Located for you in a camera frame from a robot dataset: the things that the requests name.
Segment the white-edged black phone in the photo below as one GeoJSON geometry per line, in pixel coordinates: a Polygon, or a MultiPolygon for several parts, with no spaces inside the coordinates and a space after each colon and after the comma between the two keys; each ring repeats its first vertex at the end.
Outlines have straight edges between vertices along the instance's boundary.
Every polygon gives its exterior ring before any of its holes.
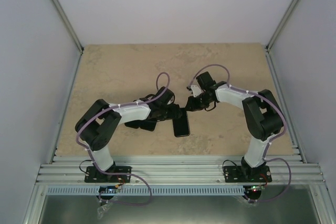
{"type": "Polygon", "coordinates": [[[173,119],[173,131],[175,137],[186,137],[190,135],[187,111],[182,110],[182,115],[178,119],[173,119]]]}

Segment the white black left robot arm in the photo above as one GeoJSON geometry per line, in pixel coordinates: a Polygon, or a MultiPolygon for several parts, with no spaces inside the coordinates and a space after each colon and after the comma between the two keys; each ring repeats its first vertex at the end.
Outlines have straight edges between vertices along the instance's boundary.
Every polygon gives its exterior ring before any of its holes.
{"type": "Polygon", "coordinates": [[[180,119],[182,108],[174,103],[174,99],[175,94],[162,87],[156,94],[130,103],[113,104],[99,99],[89,108],[77,122],[75,131],[98,167],[97,176],[102,181],[108,182],[115,175],[115,162],[108,143],[117,127],[123,124],[152,132],[158,122],[180,119]]]}

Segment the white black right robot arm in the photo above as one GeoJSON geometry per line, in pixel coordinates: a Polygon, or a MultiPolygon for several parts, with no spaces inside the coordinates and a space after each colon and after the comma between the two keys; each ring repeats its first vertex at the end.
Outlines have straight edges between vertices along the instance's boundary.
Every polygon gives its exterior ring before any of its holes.
{"type": "Polygon", "coordinates": [[[193,78],[197,85],[189,83],[191,96],[185,109],[190,112],[208,110],[211,103],[228,103],[242,109],[251,140],[247,153],[242,158],[241,176],[248,182],[260,175],[260,166],[266,163],[266,154],[271,143],[287,130],[285,117],[270,90],[259,92],[235,87],[228,82],[216,82],[209,72],[193,78]]]}

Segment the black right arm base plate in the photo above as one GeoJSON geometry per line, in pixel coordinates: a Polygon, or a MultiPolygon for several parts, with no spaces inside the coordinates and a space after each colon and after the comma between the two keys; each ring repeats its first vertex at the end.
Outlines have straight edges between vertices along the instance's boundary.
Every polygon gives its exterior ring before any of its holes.
{"type": "Polygon", "coordinates": [[[223,165],[225,182],[227,183],[269,183],[272,176],[269,166],[251,168],[248,165],[223,165]]]}

